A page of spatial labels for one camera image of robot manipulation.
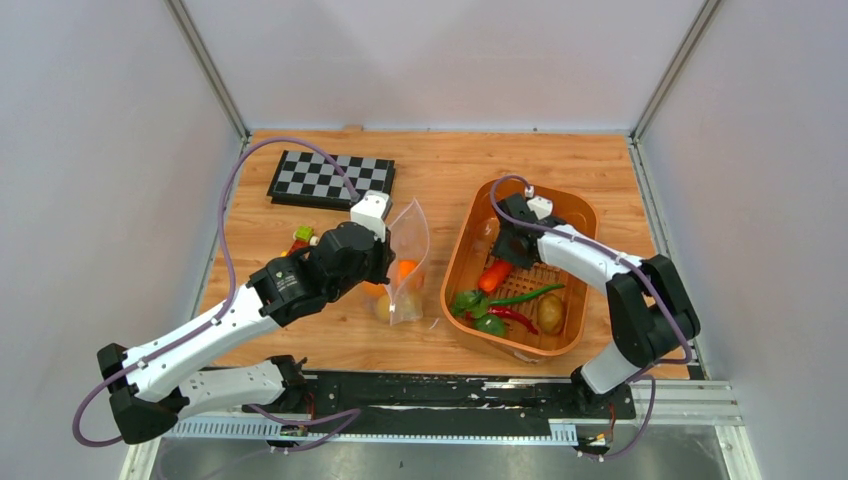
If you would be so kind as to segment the orange toy carrot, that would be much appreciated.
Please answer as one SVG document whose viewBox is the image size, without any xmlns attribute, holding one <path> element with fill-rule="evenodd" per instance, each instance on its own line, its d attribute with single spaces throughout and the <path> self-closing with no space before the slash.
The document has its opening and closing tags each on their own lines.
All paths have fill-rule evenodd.
<svg viewBox="0 0 848 480">
<path fill-rule="evenodd" d="M 509 277 L 514 266 L 503 259 L 496 259 L 478 279 L 478 288 L 485 294 L 494 293 Z"/>
</svg>

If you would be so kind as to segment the orange plastic basket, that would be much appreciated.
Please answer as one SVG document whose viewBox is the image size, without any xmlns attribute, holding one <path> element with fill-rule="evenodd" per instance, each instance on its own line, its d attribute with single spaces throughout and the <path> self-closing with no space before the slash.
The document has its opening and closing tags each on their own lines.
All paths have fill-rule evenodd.
<svg viewBox="0 0 848 480">
<path fill-rule="evenodd" d="M 472 350 L 529 364 L 566 355 L 583 336 L 588 285 L 556 267 L 542 263 L 530 269 L 515 267 L 491 294 L 492 299 L 510 299 L 561 284 L 561 289 L 550 292 L 559 298 L 564 310 L 561 326 L 554 333 L 546 333 L 538 326 L 532 332 L 521 322 L 506 319 L 506 336 L 501 338 L 476 330 L 465 315 L 456 317 L 451 312 L 456 295 L 477 288 L 479 277 L 495 261 L 491 250 L 499 222 L 489 198 L 493 184 L 489 181 L 480 186 L 463 221 L 441 287 L 443 312 L 459 342 Z"/>
</svg>

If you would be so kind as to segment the green chili pepper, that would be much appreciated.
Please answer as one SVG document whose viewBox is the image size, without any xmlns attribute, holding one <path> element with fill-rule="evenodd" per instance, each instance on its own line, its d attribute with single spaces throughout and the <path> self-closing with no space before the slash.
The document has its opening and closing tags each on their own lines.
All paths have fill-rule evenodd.
<svg viewBox="0 0 848 480">
<path fill-rule="evenodd" d="M 563 289 L 565 287 L 564 284 L 551 284 L 545 287 L 539 288 L 537 290 L 533 290 L 522 295 L 517 295 L 513 297 L 499 298 L 489 301 L 490 306 L 507 306 L 518 303 L 524 303 L 531 300 L 534 300 L 540 296 L 543 296 L 549 292 Z"/>
</svg>

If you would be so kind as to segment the yellow wrinkled round fruit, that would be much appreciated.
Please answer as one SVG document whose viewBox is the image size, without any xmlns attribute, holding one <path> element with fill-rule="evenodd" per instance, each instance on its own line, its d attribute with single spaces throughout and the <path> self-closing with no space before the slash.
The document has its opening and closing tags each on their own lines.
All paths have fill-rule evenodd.
<svg viewBox="0 0 848 480">
<path fill-rule="evenodd" d="M 384 294 L 376 300 L 374 304 L 374 314 L 381 322 L 386 324 L 390 324 L 392 322 L 393 303 L 388 294 Z"/>
</svg>

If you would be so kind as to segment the clear zip top bag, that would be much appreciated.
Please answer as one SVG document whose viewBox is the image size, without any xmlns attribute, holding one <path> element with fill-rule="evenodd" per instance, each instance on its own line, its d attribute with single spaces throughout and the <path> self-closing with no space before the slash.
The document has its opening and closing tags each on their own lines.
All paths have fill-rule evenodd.
<svg viewBox="0 0 848 480">
<path fill-rule="evenodd" d="M 426 215 L 414 198 L 389 225 L 395 260 L 388 285 L 363 283 L 361 292 L 370 313 L 389 325 L 424 316 L 424 283 L 429 268 L 430 230 Z"/>
</svg>

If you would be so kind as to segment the green leafy toy vegetable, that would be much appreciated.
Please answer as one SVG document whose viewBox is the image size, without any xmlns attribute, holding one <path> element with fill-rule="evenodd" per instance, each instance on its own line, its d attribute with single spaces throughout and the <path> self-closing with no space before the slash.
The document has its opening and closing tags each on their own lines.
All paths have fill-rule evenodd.
<svg viewBox="0 0 848 480">
<path fill-rule="evenodd" d="M 450 312 L 455 318 L 480 318 L 488 313 L 489 298 L 481 290 L 469 290 L 457 293 L 450 306 Z"/>
</svg>

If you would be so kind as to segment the red chili pepper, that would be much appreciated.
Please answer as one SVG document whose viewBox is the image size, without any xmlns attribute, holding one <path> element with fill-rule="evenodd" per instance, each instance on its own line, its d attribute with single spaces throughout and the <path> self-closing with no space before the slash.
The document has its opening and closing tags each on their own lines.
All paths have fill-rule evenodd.
<svg viewBox="0 0 848 480">
<path fill-rule="evenodd" d="M 489 306 L 487 312 L 501 319 L 512 320 L 523 325 L 530 334 L 538 335 L 539 330 L 534 324 L 523 314 L 508 308 L 506 306 Z"/>
</svg>

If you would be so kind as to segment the brown potato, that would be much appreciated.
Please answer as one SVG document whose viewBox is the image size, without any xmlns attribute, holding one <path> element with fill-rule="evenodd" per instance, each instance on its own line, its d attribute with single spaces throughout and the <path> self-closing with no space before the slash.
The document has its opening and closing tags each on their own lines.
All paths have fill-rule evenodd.
<svg viewBox="0 0 848 480">
<path fill-rule="evenodd" d="M 557 335 L 565 324 L 565 305 L 555 294 L 544 295 L 537 304 L 537 325 L 541 332 Z"/>
</svg>

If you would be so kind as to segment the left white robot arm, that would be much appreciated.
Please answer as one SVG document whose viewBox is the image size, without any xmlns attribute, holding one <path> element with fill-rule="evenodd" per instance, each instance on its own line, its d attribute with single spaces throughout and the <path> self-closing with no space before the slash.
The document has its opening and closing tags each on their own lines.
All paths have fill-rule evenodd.
<svg viewBox="0 0 848 480">
<path fill-rule="evenodd" d="M 215 308 L 147 344 L 112 343 L 97 354 L 120 439 L 140 444 L 213 410 L 273 404 L 298 411 L 306 386 L 290 355 L 248 367 L 213 361 L 256 337 L 321 312 L 362 282 L 386 284 L 391 233 L 348 221 L 314 247 L 275 258 Z"/>
</svg>

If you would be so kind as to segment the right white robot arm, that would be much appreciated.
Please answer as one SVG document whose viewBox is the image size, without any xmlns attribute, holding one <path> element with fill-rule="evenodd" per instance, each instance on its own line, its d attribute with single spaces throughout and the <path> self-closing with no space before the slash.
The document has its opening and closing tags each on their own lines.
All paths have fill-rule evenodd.
<svg viewBox="0 0 848 480">
<path fill-rule="evenodd" d="M 693 358 L 690 345 L 699 318 L 674 263 L 657 254 L 645 259 L 608 247 L 555 216 L 550 200 L 525 191 L 491 202 L 500 222 L 496 244 L 514 265 L 542 263 L 563 270 L 604 294 L 610 343 L 575 373 L 571 403 L 596 417 L 611 403 L 611 391 L 658 364 Z"/>
</svg>

